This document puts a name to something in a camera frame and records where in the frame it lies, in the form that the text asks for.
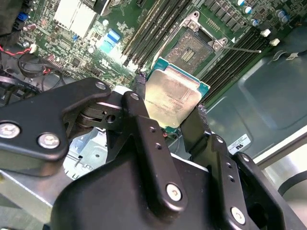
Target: red wire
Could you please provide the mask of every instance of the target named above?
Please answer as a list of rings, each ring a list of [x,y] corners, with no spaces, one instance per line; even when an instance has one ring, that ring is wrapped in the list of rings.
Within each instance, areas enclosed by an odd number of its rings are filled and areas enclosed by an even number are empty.
[[[51,69],[46,69],[46,67],[44,67],[44,71],[43,71],[43,74],[47,74],[51,71]]]
[[[24,51],[20,51],[20,52],[17,52],[17,53],[11,53],[10,51],[5,51],[2,48],[2,46],[0,46],[0,51],[1,52],[6,53],[6,54],[11,55],[11,56],[15,56],[15,55],[18,55],[18,54],[25,54],[25,53],[29,52],[30,50],[31,50],[31,48],[27,48]]]

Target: motherboard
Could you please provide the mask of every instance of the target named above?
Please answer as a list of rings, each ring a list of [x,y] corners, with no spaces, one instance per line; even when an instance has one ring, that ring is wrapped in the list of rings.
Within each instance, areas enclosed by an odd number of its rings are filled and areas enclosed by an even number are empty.
[[[210,103],[298,26],[307,0],[36,0],[19,44],[57,68],[131,86],[159,57]]]

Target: gray plastic panel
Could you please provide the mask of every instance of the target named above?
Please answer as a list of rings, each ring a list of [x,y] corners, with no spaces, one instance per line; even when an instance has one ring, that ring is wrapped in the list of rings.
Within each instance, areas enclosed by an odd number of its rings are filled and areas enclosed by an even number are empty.
[[[307,50],[306,28],[295,29],[275,51]],[[251,157],[307,125],[307,56],[259,61],[208,108],[213,132],[230,146],[244,134],[250,139],[240,151]]]

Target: white label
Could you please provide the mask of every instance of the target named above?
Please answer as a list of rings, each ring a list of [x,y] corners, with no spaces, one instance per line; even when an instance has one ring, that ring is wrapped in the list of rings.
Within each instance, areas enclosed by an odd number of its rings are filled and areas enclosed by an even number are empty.
[[[251,141],[248,138],[248,135],[244,134],[242,137],[240,137],[238,140],[236,140],[234,143],[232,143],[230,146],[228,146],[228,151],[231,154],[235,154],[236,152],[243,149],[249,143],[251,143]]]

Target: ram slot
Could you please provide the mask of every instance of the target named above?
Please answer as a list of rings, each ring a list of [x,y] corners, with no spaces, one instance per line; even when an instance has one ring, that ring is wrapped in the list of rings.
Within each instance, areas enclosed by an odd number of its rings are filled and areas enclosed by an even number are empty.
[[[158,18],[163,14],[165,7],[170,4],[169,1],[158,0],[155,5],[150,9],[143,24],[139,27],[133,38],[123,50],[124,55],[132,56],[135,49],[142,43],[142,40],[151,31]]]
[[[136,51],[134,52],[133,61],[134,63],[137,63],[136,60],[139,58],[139,55],[142,53],[146,47],[153,42],[153,39],[159,34],[161,31],[161,28],[164,27],[165,22],[168,20],[168,18],[172,15],[172,12],[174,11],[174,8],[176,7],[177,3],[174,1],[170,1],[172,3],[167,4],[166,7],[163,10],[162,15],[157,18],[156,23],[151,28],[150,32],[142,39],[142,43],[137,46]]]
[[[173,13],[170,15],[170,18],[166,21],[159,33],[155,36],[151,44],[146,46],[145,49],[138,54],[138,57],[135,61],[136,64],[142,67],[147,61],[147,59],[150,57],[150,55],[152,55],[152,53],[154,53],[154,51],[162,45],[167,33],[169,33],[169,31],[174,27],[176,22],[178,22],[182,13],[186,10],[186,8],[191,2],[192,0],[181,0],[180,3],[177,4]]]
[[[257,31],[251,31],[236,44],[236,47],[251,50],[264,50],[268,46],[268,40],[259,36]],[[258,54],[255,53],[244,53],[244,55],[242,55],[242,51],[236,50],[228,51],[215,67],[206,74],[206,77],[201,79],[211,86],[209,93],[202,102],[206,103],[217,95],[218,92],[240,74],[257,55]]]

